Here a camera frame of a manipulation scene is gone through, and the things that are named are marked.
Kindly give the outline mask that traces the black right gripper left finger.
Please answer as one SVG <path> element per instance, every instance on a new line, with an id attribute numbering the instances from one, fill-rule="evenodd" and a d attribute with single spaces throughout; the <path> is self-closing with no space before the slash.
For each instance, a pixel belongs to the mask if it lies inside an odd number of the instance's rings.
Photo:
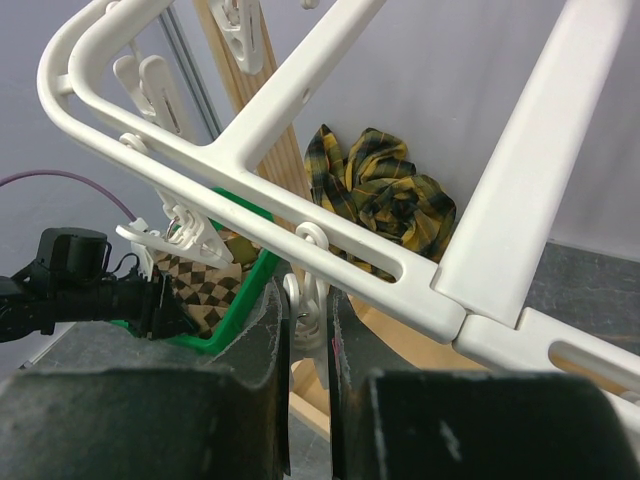
<path id="1" fill-rule="evenodd" d="M 289 308 L 199 363 L 36 367 L 1 385 L 5 479 L 280 479 L 288 443 Z"/>

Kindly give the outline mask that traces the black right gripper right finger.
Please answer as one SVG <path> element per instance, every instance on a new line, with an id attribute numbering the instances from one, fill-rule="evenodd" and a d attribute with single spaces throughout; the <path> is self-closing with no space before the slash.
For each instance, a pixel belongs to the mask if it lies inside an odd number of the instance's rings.
<path id="1" fill-rule="evenodd" d="M 348 296 L 328 298 L 337 479 L 635 479 L 639 463 L 590 381 L 547 372 L 421 370 Z"/>

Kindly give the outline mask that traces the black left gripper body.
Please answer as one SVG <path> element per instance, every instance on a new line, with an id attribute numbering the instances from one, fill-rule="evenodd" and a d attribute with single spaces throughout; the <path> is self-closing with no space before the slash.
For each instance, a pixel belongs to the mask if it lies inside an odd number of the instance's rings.
<path id="1" fill-rule="evenodd" d="M 134 282 L 134 299 L 141 310 L 127 321 L 129 331 L 138 338 L 165 340 L 195 334 L 198 325 L 175 294 L 169 274 L 154 272 L 150 280 Z"/>

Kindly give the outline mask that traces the beige brown argyle sock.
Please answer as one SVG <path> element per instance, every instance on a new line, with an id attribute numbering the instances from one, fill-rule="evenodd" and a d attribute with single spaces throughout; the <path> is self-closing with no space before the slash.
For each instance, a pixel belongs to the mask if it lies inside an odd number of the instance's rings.
<path id="1" fill-rule="evenodd" d="M 242 266 L 218 269 L 169 253 L 157 254 L 155 265 L 171 277 L 174 295 L 197 325 L 196 335 L 211 338 L 242 287 Z"/>

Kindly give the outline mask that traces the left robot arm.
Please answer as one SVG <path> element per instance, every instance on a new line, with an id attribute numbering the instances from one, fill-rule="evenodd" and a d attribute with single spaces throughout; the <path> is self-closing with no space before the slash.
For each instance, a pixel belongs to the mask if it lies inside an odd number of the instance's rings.
<path id="1" fill-rule="evenodd" d="M 48 228 L 36 257 L 1 278 L 1 341 L 34 332 L 51 335 L 60 323 L 123 322 L 150 340 L 194 334 L 198 325 L 180 304 L 172 278 L 156 266 L 146 272 L 136 253 L 122 277 L 108 269 L 112 245 L 106 234 L 84 228 Z"/>

